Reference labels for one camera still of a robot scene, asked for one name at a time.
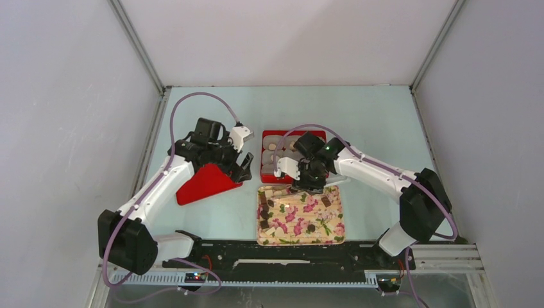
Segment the pink floral pattern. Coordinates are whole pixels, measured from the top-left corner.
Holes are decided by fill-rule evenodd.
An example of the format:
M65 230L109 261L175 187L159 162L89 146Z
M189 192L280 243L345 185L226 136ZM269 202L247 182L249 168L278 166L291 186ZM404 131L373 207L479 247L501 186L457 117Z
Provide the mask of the pink floral pattern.
M309 213L314 210L314 207L319 204L319 200L313 196L306 198L306 205L302 208L304 213Z
M295 219L296 213L298 212L298 207L293 205L291 207L287 207L286 209L287 216L285 217L285 222L290 223Z
M263 205L265 193L270 196L266 198L269 207ZM324 197L330 204L323 203ZM288 186L265 186L259 189L257 199L257 242L261 245L339 244L345 240L342 205L336 186L313 196L306 192L290 193ZM268 208L270 218L268 227L263 229L260 213L264 208Z
M283 222L281 222L278 218L274 219L271 224L274 228L282 228L284 229L284 232L287 233L287 225Z
M344 224L338 223L338 225L336 225L336 227L334 228L334 233L336 233L336 235L338 236L344 236L344 234L346 233L346 227L344 226Z

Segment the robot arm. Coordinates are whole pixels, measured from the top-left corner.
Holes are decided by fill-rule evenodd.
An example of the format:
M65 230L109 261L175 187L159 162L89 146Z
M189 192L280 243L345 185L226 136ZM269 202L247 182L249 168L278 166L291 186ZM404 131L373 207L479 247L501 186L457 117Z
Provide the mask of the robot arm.
M223 136L219 138L221 128ZM206 164L217 165L235 183L251 179L249 166L253 155L248 153L241 165L236 163L244 142L253 137L249 128L237 124L229 133L221 123L200 118L195 131L187 137L189 140L176 142L173 157L170 149L159 170L129 202L115 213L105 210L100 215L100 257L104 257L113 229L132 208L114 240L109 262L142 275L157 262L188 257L193 243L199 238L179 230L172 234L151 236L149 230L158 213L176 191Z
M390 256L397 256L404 248L416 241L426 242L444 220L444 215L434 202L403 177L419 182L427 188L447 209L451 204L442 183L435 172L425 168L420 173L402 170L371 158L352 147L360 158L345 148L338 139L328 143L307 132L295 143L295 148L305 157L300 161L281 158L275 176L284 174L293 178L293 188L322 193L329 172L362 181L388 194L400 206L400 221L391 227L378 241L378 245ZM396 176L383 167L394 169Z

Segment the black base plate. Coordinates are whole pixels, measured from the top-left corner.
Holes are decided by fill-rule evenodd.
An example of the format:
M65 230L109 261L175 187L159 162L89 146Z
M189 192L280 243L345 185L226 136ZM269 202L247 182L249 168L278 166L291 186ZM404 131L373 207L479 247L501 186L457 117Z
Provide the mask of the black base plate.
M384 262L377 256L375 242L347 241L338 245L261 246L255 241L202 240L202 256L207 255L213 271L224 281L250 282L365 282L364 270L400 269L404 252ZM237 263L239 259L306 260L309 264ZM191 260L205 268L206 258ZM163 262L165 268L190 268L176 261ZM410 269L415 263L410 262Z

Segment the chocolate piece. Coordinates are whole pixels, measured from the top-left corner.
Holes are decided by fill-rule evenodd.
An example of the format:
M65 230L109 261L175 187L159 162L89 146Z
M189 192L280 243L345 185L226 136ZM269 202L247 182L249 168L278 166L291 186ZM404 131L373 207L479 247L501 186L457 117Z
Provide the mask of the chocolate piece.
M259 195L260 204L266 204L266 196L264 194Z
M268 214L268 211L267 210L262 210L260 212L260 216L262 217L262 219L265 219L267 220L268 218L270 218L270 215Z
M260 229L264 230L264 229L268 229L268 228L269 228L268 220L261 220L260 221Z
M329 200L327 197L323 197L323 198L321 199L321 202L323 202L323 204L324 204L325 207L329 207L330 204L331 204L331 203L330 203L330 200Z

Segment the white wall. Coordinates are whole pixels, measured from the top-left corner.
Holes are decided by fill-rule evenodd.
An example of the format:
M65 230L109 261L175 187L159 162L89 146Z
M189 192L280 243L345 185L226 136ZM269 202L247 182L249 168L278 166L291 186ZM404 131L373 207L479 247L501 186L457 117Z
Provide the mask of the white wall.
M541 307L544 2L468 1L418 91L461 230L502 307Z
M166 85L412 83L455 0L125 0Z
M82 307L158 94L107 1L0 7L0 307Z

